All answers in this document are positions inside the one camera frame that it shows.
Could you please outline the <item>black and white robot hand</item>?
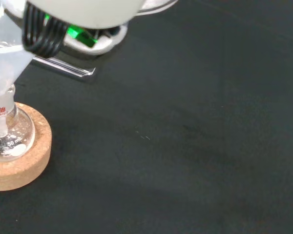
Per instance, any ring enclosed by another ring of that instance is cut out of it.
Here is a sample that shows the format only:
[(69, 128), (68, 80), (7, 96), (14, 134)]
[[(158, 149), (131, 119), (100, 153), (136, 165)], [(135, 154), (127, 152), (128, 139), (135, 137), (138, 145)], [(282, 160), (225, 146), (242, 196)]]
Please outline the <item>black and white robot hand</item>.
[(130, 20), (172, 7), (174, 0), (4, 0), (4, 9), (22, 20), (26, 51), (54, 57), (63, 46), (89, 57), (118, 45)]

